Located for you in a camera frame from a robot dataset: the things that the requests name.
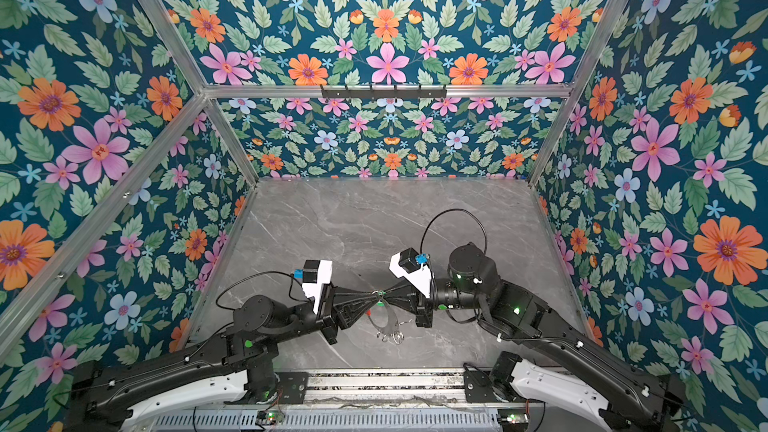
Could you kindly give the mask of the keyring with coloured keys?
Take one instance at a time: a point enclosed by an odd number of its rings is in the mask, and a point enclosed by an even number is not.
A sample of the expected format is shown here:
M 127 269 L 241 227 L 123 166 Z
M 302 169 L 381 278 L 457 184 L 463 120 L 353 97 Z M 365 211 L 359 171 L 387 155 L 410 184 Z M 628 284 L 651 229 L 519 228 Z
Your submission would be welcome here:
M 383 291 L 375 292 L 374 297 L 373 305 L 366 311 L 366 318 L 374 328 L 377 338 L 383 343 L 401 345 L 404 335 L 394 308 L 387 302 Z

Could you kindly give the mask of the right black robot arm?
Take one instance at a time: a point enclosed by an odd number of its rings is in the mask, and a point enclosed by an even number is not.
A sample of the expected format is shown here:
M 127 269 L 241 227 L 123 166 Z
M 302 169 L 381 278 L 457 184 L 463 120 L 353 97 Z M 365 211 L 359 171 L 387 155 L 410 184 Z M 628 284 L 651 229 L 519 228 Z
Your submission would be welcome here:
M 431 324 L 433 311 L 473 310 L 481 329 L 499 342 L 535 350 L 555 372 L 515 353 L 500 355 L 495 382 L 514 395 L 553 405 L 604 431 L 677 431 L 685 386 L 617 358 L 569 324 L 546 301 L 503 279 L 496 263 L 472 242 L 454 249 L 448 276 L 438 279 L 429 258 L 412 248 L 394 254 L 390 272 L 410 289 L 402 309 Z

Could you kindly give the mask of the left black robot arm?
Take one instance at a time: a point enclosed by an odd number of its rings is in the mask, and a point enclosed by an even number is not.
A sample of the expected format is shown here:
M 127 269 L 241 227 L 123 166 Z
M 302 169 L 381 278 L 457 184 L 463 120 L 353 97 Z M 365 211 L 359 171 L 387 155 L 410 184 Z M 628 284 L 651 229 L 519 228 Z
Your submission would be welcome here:
M 265 295 L 249 298 L 232 321 L 201 343 L 129 366 L 83 364 L 75 373 L 64 419 L 67 431 L 117 431 L 139 415 L 141 402 L 177 394 L 203 379 L 243 373 L 243 402 L 271 401 L 278 391 L 273 360 L 280 343 L 320 332 L 330 344 L 379 298 L 373 293 L 329 286 L 319 305 L 288 307 Z

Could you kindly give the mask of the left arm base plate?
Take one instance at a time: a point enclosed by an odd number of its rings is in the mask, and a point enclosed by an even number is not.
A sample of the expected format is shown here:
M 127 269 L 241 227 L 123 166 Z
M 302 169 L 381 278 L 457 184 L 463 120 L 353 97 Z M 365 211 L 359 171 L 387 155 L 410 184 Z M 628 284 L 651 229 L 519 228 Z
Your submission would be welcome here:
M 303 404 L 308 391 L 309 374 L 306 372 L 277 372 L 249 370 L 241 404 L 288 405 Z

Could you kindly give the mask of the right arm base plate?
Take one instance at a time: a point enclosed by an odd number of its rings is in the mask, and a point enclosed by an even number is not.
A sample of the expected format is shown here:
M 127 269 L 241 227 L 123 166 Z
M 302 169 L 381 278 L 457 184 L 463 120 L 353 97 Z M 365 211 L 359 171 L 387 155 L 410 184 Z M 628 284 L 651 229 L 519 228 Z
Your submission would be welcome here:
M 488 370 L 464 362 L 462 367 L 465 400 L 468 403 L 523 401 L 523 396 L 512 385 L 513 371 L 522 361 L 523 358 L 518 354 L 503 351 Z

